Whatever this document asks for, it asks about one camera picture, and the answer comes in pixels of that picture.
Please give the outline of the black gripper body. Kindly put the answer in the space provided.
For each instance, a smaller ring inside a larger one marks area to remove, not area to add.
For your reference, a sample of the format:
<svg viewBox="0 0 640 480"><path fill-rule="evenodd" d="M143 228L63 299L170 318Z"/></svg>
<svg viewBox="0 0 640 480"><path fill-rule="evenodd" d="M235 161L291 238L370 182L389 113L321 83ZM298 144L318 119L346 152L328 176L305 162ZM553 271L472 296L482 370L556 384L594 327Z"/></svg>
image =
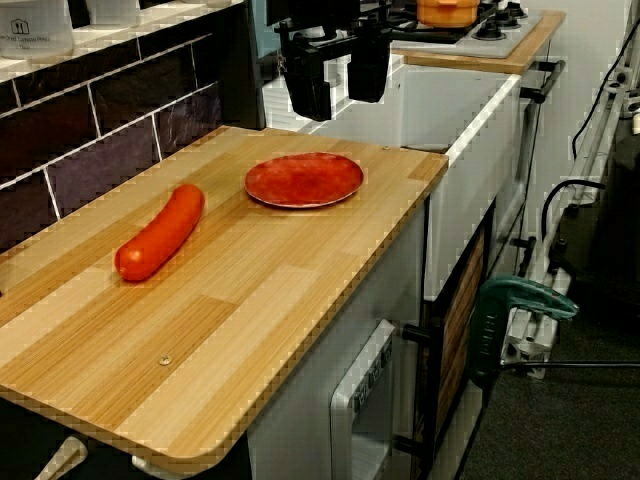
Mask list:
<svg viewBox="0 0 640 480"><path fill-rule="evenodd" d="M391 1L274 1L273 27L283 51L301 46L329 51L337 56L365 45L389 43L387 17Z"/></svg>

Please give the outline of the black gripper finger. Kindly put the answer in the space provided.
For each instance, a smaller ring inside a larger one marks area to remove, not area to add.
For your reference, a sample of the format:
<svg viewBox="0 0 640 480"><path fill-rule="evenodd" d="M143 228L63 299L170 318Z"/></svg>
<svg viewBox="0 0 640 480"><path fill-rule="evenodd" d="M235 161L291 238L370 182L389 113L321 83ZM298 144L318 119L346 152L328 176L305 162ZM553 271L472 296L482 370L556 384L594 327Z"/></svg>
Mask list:
<svg viewBox="0 0 640 480"><path fill-rule="evenodd" d="M294 38L285 48L284 68L293 110L315 121L331 120L331 87L321 51L304 38Z"/></svg>
<svg viewBox="0 0 640 480"><path fill-rule="evenodd" d="M347 66L348 95L352 100L379 102L386 88L391 35L388 28L357 36Z"/></svg>

